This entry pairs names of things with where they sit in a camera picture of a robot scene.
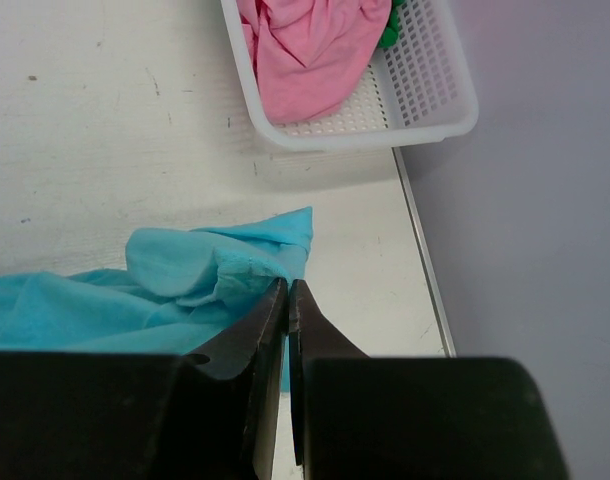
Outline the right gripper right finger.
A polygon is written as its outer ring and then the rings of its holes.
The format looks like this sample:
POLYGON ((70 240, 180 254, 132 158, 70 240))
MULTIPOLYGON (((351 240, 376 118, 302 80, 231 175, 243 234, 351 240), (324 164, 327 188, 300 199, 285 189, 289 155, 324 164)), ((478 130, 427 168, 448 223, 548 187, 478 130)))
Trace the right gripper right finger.
POLYGON ((308 479, 564 479, 539 389, 501 357, 371 357, 306 282, 289 306, 294 453, 308 479))

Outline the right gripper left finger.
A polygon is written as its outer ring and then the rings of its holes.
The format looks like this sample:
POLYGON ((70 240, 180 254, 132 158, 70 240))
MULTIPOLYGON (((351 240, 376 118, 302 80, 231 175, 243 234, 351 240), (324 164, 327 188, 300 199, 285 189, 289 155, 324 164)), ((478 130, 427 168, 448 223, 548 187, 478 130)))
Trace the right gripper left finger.
POLYGON ((185 355, 0 352, 0 479, 267 479, 288 286, 185 355))

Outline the turquoise t shirt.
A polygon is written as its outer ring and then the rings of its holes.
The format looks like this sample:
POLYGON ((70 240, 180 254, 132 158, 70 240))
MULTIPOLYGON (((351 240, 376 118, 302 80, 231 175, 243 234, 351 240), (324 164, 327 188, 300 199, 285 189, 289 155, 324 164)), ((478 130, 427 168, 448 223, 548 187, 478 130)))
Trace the turquoise t shirt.
POLYGON ((135 230, 123 269, 0 277, 0 350, 187 354, 303 278, 306 207, 256 223, 135 230))

